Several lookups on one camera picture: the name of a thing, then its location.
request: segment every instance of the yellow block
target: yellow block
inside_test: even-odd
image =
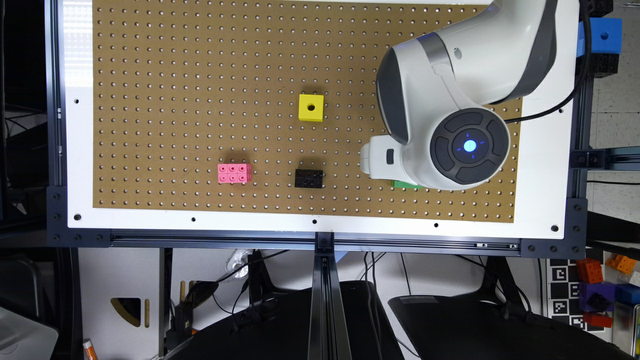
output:
[[[298,118],[300,121],[322,122],[324,118],[324,95],[300,94]]]

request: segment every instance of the purple block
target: purple block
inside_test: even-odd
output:
[[[594,312],[596,309],[587,304],[591,295],[598,293],[605,297],[605,299],[611,301],[611,306],[607,311],[613,311],[613,305],[616,302],[616,285],[609,282],[601,282],[598,284],[588,284],[585,282],[580,283],[580,309],[582,311]]]

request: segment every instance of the circular button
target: circular button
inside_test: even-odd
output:
[[[473,140],[467,140],[464,142],[464,145],[462,147],[466,152],[473,152],[478,147],[478,144],[476,144],[476,142]]]
[[[463,130],[451,144],[453,155],[465,164],[482,160],[489,151],[489,138],[478,129]]]

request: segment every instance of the pegboard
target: pegboard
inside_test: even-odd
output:
[[[387,49],[482,9],[93,1],[93,206],[513,222],[519,124],[503,169],[474,189],[393,188],[359,167],[385,133]],[[325,95],[322,123],[298,120],[301,93]],[[250,163],[252,181],[218,184],[219,163]],[[323,170],[324,188],[295,188],[297,168]]]

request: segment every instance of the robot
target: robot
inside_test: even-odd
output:
[[[525,96],[556,58],[558,0],[495,0],[470,19],[396,45],[378,69],[389,135],[362,147],[372,179],[441,190],[478,186],[504,164],[510,136],[480,106]]]

